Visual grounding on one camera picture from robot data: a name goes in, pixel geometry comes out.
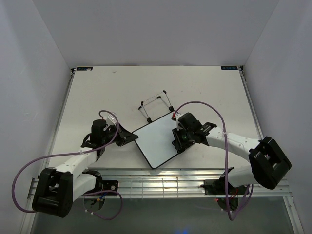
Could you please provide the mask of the white black-framed whiteboard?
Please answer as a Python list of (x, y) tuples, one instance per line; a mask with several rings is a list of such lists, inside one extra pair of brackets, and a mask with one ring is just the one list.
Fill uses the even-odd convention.
[(172, 113), (148, 123), (133, 131), (138, 138), (135, 143), (152, 169), (157, 169), (178, 155), (172, 142), (172, 130), (176, 122), (172, 120)]

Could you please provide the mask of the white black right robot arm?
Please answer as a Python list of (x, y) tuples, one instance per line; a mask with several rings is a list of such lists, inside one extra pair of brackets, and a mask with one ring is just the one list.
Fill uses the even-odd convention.
[(176, 128), (172, 130), (176, 151), (180, 154), (194, 144), (223, 149), (248, 162), (248, 166), (225, 168), (218, 179), (207, 185), (212, 194), (231, 194), (238, 187), (259, 184), (273, 190), (291, 169), (292, 164), (271, 137), (253, 139), (225, 133), (216, 124), (201, 124), (191, 113), (173, 114)]

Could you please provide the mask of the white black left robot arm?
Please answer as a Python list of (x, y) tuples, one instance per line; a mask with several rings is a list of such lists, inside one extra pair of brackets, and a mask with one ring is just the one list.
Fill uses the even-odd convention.
[(136, 139), (136, 134), (112, 120), (94, 120), (77, 155), (57, 167), (42, 170), (32, 202), (33, 210), (66, 217), (73, 202), (83, 195), (119, 196), (117, 189), (103, 181), (100, 172), (88, 167), (103, 155), (106, 145), (113, 143), (121, 147)]

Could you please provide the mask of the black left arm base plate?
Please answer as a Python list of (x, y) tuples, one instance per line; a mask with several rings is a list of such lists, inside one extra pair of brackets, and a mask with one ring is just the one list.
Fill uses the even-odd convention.
[(103, 180), (99, 183), (99, 188), (101, 191), (112, 190), (117, 192), (118, 184), (119, 182), (117, 180)]

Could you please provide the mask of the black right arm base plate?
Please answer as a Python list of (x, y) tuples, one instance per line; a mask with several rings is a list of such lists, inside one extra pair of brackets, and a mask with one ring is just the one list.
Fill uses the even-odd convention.
[[(200, 188), (204, 189), (205, 195), (225, 195), (225, 180), (223, 179), (207, 179), (204, 180), (203, 184), (200, 185)], [(247, 187), (244, 185), (239, 186), (237, 188), (228, 184), (228, 194), (229, 196), (233, 195), (244, 195)]]

